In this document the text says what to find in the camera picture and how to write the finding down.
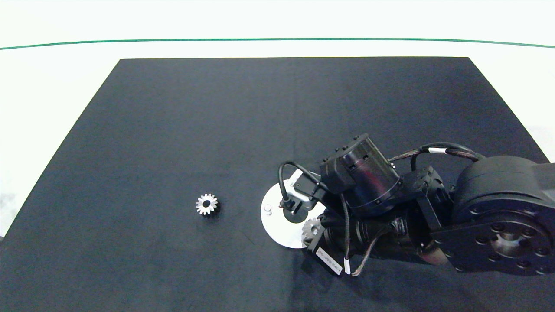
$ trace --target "white background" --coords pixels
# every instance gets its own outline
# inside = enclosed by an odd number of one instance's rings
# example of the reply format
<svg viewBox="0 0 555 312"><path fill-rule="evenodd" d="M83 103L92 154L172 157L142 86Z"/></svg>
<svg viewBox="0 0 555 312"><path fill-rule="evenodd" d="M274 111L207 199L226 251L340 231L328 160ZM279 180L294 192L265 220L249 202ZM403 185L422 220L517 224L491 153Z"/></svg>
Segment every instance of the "white background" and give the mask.
<svg viewBox="0 0 555 312"><path fill-rule="evenodd" d="M0 48L107 39L299 37L443 38L555 46L554 12L555 3L547 1L3 1ZM470 57L555 161L553 48L274 41L6 49L0 50L0 236L119 59L317 56Z"/></svg>

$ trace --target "bolt hole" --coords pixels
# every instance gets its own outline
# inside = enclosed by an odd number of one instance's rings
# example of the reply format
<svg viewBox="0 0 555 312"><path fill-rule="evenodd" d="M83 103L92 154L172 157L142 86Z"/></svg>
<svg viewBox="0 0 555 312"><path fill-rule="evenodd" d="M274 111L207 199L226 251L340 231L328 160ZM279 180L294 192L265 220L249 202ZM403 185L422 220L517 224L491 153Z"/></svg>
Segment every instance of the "bolt hole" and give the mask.
<svg viewBox="0 0 555 312"><path fill-rule="evenodd" d="M522 235L526 236L526 237L532 237L536 234L536 230L531 229L531 228L525 228L522 230Z"/></svg>
<svg viewBox="0 0 555 312"><path fill-rule="evenodd" d="M534 252L538 255L538 256L546 256L549 254L549 248L545 248L545 247L540 247L540 248L536 248L534 250Z"/></svg>
<svg viewBox="0 0 555 312"><path fill-rule="evenodd" d="M530 266L530 261L528 260L520 260L519 262L517 262L517 266L521 269L525 269L527 267Z"/></svg>
<svg viewBox="0 0 555 312"><path fill-rule="evenodd" d="M480 245L485 245L488 242L488 239L487 237L484 237L484 236L477 236L476 242L479 243Z"/></svg>
<svg viewBox="0 0 555 312"><path fill-rule="evenodd" d="M501 256L498 255L498 254L491 254L491 255L488 256L488 259L489 259L490 261L495 262L495 261L501 260Z"/></svg>
<svg viewBox="0 0 555 312"><path fill-rule="evenodd" d="M501 223L493 223L491 225L491 229L494 232L502 232L503 230L505 230L505 226Z"/></svg>

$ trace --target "silver gear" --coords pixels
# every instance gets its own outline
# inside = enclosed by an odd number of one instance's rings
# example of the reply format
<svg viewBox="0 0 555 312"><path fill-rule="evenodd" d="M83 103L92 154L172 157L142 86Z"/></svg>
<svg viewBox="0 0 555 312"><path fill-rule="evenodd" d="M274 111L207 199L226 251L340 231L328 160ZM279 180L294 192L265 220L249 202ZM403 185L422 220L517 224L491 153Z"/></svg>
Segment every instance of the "silver gear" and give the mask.
<svg viewBox="0 0 555 312"><path fill-rule="evenodd" d="M312 218L308 219L305 224L302 226L302 234L301 239L302 243L305 246L309 246L312 243L312 240L320 231L323 230L322 224L320 223L320 219Z"/></svg>
<svg viewBox="0 0 555 312"><path fill-rule="evenodd" d="M207 207L204 206L204 202L208 201L209 205ZM196 203L196 212L200 215L208 217L210 214L215 214L218 212L218 199L214 197L212 194L204 194Z"/></svg>

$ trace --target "black tablecloth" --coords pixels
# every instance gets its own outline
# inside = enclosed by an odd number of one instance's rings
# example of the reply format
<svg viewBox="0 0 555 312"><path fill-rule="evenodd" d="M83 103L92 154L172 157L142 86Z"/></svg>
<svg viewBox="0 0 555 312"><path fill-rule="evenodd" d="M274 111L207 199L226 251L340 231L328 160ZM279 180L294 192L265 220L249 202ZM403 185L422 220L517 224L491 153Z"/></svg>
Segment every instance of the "black tablecloth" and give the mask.
<svg viewBox="0 0 555 312"><path fill-rule="evenodd" d="M0 310L552 310L553 275L370 260L334 278L274 243L279 163L317 170L363 132L387 157L443 140L547 161L468 58L122 60L0 243ZM447 184L469 164L425 163ZM205 193L217 218L194 209Z"/></svg>

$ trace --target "screw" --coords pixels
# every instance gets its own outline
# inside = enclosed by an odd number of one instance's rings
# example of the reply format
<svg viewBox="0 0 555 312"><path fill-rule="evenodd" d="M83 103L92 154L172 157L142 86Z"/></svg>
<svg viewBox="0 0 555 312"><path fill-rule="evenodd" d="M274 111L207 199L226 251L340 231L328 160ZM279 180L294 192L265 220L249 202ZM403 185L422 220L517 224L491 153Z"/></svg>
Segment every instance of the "screw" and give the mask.
<svg viewBox="0 0 555 312"><path fill-rule="evenodd" d="M525 228L522 230L522 235L526 237L532 237L536 234L536 230L532 228Z"/></svg>
<svg viewBox="0 0 555 312"><path fill-rule="evenodd" d="M502 232L503 230L505 230L505 226L501 223L493 223L491 225L491 230L494 232Z"/></svg>
<svg viewBox="0 0 555 312"><path fill-rule="evenodd" d="M488 241L488 239L486 237L483 237L483 236L477 236L476 237L476 242L479 243L480 245L486 244L487 241Z"/></svg>
<svg viewBox="0 0 555 312"><path fill-rule="evenodd" d="M536 273L538 273L538 274L547 274L547 273L549 273L549 272L551 272L551 269L548 268L547 266L544 266L544 265L540 266L540 267L536 270Z"/></svg>
<svg viewBox="0 0 555 312"><path fill-rule="evenodd" d="M536 253L536 255L538 256L546 256L549 254L549 248L545 248L545 247L540 247L540 248L536 248L534 250L534 252Z"/></svg>
<svg viewBox="0 0 555 312"><path fill-rule="evenodd" d="M530 266L530 261L528 261L528 260L520 260L519 262L517 262L517 267L519 267L521 269L525 269L529 266Z"/></svg>
<svg viewBox="0 0 555 312"><path fill-rule="evenodd" d="M493 262L501 260L501 256L498 255L498 254L491 254L491 255L487 256L487 258L490 261L493 261Z"/></svg>

